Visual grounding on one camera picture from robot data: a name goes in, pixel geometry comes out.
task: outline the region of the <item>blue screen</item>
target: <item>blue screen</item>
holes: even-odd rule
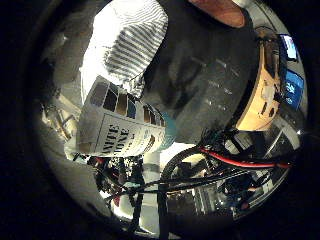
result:
[[[286,102],[294,109],[298,109],[302,99],[304,81],[296,73],[287,70],[286,74],[286,91],[285,99]]]

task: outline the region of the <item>white striped fabric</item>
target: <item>white striped fabric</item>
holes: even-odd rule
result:
[[[93,26],[81,70],[83,97],[94,75],[140,97],[143,74],[166,34],[166,13],[156,0],[113,0],[95,17]]]

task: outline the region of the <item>computer monitor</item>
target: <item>computer monitor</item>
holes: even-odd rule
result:
[[[285,78],[285,100],[294,109],[298,109],[302,99],[304,80],[295,72],[287,70]]]
[[[298,61],[298,51],[292,37],[287,34],[281,34],[280,38],[286,50],[287,60]]]

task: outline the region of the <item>red cable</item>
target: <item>red cable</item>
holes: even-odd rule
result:
[[[237,167],[246,167],[246,168],[272,168],[272,167],[275,167],[277,166],[276,163],[244,163],[244,162],[238,162],[238,161],[235,161],[235,160],[232,160],[232,159],[229,159],[229,158],[226,158],[224,156],[221,156],[215,152],[211,152],[209,150],[206,150],[206,149],[203,149],[203,148],[200,148],[200,151],[201,152],[204,152],[204,153],[207,153],[209,154],[210,156],[220,160],[221,162],[224,162],[224,163],[227,163],[227,164],[230,164],[230,165],[234,165],[234,166],[237,166]]]

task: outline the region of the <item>orange object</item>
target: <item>orange object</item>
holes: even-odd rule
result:
[[[189,2],[230,27],[241,28],[245,25],[241,8],[232,0],[189,0]]]
[[[259,71],[249,103],[236,128],[241,131],[266,131],[278,112],[280,103],[279,56],[274,54],[272,42],[260,42]]]

